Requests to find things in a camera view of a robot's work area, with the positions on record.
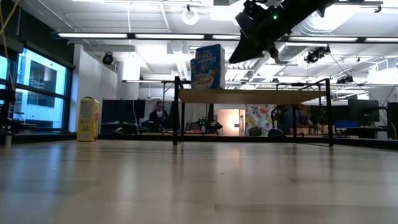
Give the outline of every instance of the rice krispies box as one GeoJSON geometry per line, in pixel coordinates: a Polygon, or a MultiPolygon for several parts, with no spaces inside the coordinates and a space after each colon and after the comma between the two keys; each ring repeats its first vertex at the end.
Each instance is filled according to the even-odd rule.
{"type": "Polygon", "coordinates": [[[220,44],[200,47],[191,60],[191,86],[199,89],[225,88],[225,53],[220,44]]]}

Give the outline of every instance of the wooden floor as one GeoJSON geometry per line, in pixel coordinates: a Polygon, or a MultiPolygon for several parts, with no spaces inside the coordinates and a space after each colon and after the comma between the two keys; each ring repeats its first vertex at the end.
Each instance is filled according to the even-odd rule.
{"type": "Polygon", "coordinates": [[[397,223],[398,153],[76,141],[0,152],[0,223],[397,223]]]}

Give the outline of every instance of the wooden tabletop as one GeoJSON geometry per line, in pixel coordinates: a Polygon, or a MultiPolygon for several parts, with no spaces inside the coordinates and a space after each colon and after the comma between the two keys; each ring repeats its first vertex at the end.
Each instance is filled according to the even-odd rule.
{"type": "Polygon", "coordinates": [[[325,91],[198,89],[180,90],[180,99],[182,103],[296,105],[325,95],[325,91]]]}

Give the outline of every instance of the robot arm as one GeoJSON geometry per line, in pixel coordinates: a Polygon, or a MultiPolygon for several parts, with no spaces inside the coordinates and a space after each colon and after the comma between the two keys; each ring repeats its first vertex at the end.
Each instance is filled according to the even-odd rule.
{"type": "Polygon", "coordinates": [[[272,4],[264,9],[258,4],[267,4],[268,0],[246,0],[244,10],[236,17],[241,28],[241,40],[233,52],[230,63],[243,62],[263,56],[263,51],[278,58],[275,41],[283,35],[292,33],[292,29],[318,11],[322,17],[327,7],[338,0],[285,0],[275,7],[272,4]]]}

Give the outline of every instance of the yellow box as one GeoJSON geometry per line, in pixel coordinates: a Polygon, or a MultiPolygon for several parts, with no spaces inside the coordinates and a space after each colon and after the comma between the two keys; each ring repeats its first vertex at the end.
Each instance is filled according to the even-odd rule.
{"type": "Polygon", "coordinates": [[[88,96],[81,99],[77,140],[96,141],[99,121],[100,103],[88,96]]]}

